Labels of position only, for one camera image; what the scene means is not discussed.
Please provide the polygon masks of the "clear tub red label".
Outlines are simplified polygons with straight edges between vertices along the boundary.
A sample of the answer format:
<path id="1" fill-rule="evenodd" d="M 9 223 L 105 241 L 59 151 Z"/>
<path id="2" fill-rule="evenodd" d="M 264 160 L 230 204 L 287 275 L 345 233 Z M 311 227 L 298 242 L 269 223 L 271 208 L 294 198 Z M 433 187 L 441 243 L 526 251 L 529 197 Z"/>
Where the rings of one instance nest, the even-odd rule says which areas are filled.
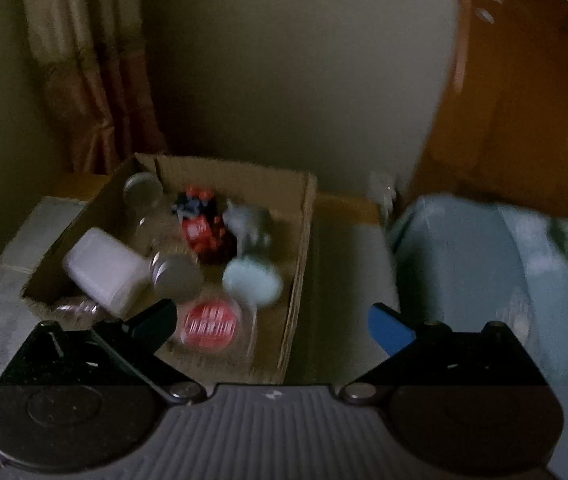
<path id="1" fill-rule="evenodd" d="M 209 296 L 177 307 L 172 339 L 191 353 L 244 360 L 252 355 L 257 330 L 254 310 L 226 296 Z"/>

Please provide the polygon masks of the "cardboard box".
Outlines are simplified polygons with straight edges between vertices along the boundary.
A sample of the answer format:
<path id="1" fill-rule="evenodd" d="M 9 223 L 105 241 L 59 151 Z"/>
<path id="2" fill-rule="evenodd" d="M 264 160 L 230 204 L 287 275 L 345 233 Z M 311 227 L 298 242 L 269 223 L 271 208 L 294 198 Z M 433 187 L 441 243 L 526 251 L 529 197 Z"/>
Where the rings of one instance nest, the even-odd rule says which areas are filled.
<path id="1" fill-rule="evenodd" d="M 31 311 L 42 320 L 60 323 L 64 330 L 90 328 L 90 322 L 69 318 L 55 309 L 60 301 L 80 295 L 80 289 L 63 268 L 63 258 L 91 228 L 100 228 L 121 240 L 129 237 L 130 216 L 124 206 L 124 183 L 142 171 L 158 177 L 172 194 L 195 184 L 212 188 L 237 202 L 267 208 L 274 219 L 271 259 L 284 278 L 282 297 L 274 306 L 257 314 L 257 333 L 247 358 L 197 354 L 180 349 L 174 342 L 164 344 L 157 356 L 208 388 L 218 382 L 282 382 L 298 323 L 316 196 L 316 178 L 307 172 L 219 159 L 133 155 L 60 234 L 36 266 L 22 290 Z"/>

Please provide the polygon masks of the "white rectangular case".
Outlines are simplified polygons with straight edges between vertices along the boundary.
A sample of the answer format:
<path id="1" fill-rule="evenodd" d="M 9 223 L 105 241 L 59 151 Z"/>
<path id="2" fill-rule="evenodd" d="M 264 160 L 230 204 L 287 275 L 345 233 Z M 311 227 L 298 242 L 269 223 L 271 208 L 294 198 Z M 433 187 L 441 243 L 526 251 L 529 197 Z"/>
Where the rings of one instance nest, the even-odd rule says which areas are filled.
<path id="1" fill-rule="evenodd" d="M 98 228 L 88 229 L 63 258 L 69 278 L 116 318 L 123 318 L 149 282 L 145 258 Z"/>

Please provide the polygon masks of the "light blue oval case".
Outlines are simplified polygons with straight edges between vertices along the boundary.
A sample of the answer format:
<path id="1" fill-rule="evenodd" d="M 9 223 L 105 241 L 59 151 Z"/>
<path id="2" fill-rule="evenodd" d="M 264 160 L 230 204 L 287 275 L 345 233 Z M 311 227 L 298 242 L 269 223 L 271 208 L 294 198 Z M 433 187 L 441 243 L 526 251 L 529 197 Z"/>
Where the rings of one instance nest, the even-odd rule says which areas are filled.
<path id="1" fill-rule="evenodd" d="M 259 310 L 278 302 L 284 281 L 269 260 L 244 256 L 232 259 L 225 267 L 222 287 L 243 307 Z"/>

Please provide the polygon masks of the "pink bead keychain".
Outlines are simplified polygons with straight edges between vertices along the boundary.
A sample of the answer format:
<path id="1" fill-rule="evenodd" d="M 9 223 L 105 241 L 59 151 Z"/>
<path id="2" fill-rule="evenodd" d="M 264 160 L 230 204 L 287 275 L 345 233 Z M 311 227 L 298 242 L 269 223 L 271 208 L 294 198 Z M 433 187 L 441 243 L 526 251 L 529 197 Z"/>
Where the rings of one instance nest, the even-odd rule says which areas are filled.
<path id="1" fill-rule="evenodd" d="M 92 324 L 103 314 L 101 306 L 88 296 L 75 296 L 60 301 L 54 311 L 74 322 Z"/>

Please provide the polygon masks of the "light blue floral pillow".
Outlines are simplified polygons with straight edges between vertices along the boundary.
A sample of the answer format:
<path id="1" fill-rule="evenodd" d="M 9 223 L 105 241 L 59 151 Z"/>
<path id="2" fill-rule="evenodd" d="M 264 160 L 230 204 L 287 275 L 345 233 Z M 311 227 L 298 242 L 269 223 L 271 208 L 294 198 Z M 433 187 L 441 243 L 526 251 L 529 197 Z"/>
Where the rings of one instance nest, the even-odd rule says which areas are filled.
<path id="1" fill-rule="evenodd" d="M 568 382 L 568 220 L 433 195 L 387 240 L 406 318 L 458 332 L 503 322 L 547 378 Z"/>

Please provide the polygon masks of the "clear plastic jar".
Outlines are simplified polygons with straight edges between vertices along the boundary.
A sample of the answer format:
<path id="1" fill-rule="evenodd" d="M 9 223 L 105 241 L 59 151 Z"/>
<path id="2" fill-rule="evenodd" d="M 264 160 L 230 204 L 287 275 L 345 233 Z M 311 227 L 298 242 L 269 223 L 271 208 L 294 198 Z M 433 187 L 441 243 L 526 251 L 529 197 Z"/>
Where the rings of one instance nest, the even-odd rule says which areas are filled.
<path id="1" fill-rule="evenodd" d="M 148 240 L 156 234 L 165 217 L 165 193 L 159 178 L 147 171 L 132 174 L 124 183 L 122 198 L 134 220 L 134 236 Z"/>

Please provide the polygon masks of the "wooden chair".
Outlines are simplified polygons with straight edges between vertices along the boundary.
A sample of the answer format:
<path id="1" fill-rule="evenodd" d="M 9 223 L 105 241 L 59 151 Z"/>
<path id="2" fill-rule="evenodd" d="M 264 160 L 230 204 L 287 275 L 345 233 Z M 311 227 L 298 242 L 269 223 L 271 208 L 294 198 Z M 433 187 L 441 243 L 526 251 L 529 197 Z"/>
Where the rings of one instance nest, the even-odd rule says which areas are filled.
<path id="1" fill-rule="evenodd" d="M 407 191 L 568 219 L 568 0 L 457 0 L 450 76 Z"/>

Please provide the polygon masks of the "glass bottle yellow capsules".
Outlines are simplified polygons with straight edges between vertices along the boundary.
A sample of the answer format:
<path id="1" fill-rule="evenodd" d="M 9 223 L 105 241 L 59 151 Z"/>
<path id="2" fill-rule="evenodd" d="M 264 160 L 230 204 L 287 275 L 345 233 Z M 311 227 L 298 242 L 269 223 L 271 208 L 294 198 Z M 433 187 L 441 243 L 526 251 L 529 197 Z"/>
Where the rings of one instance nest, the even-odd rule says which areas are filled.
<path id="1" fill-rule="evenodd" d="M 196 299 L 203 289 L 203 271 L 197 257 L 183 240 L 159 240 L 151 248 L 150 281 L 159 299 L 186 304 Z"/>

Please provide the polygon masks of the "brown curtain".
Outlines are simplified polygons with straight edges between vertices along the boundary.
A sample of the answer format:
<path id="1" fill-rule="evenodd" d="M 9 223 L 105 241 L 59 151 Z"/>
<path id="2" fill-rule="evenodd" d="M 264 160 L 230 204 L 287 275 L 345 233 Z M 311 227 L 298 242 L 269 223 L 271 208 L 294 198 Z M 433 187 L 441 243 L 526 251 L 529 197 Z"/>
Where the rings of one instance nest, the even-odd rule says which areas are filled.
<path id="1" fill-rule="evenodd" d="M 167 148 L 147 74 L 141 0 L 24 0 L 43 99 L 72 170 L 111 174 Z"/>

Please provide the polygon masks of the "red toy car block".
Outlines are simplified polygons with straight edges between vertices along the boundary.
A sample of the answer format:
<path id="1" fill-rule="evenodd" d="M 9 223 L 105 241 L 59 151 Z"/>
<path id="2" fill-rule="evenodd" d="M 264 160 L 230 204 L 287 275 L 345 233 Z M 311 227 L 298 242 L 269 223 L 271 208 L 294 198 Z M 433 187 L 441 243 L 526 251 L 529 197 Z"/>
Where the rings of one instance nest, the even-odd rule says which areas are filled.
<path id="1" fill-rule="evenodd" d="M 225 210 L 222 195 L 194 184 L 177 194 L 171 206 L 189 248 L 203 264 L 222 266 L 236 256 L 236 237 L 223 220 Z"/>

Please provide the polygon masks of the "light blue blanket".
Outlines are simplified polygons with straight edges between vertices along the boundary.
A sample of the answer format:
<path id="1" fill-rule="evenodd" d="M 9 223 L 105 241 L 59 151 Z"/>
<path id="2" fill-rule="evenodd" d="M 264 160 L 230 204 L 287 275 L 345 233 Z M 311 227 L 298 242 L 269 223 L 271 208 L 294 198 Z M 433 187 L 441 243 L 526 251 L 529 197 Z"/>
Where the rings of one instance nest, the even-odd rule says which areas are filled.
<path id="1" fill-rule="evenodd" d="M 37 323 L 20 298 L 22 288 L 84 206 L 81 200 L 45 197 L 0 255 L 0 375 Z M 375 302 L 397 302 L 377 205 L 361 197 L 320 195 L 287 382 L 340 386 L 384 361 L 385 352 L 367 329 Z"/>

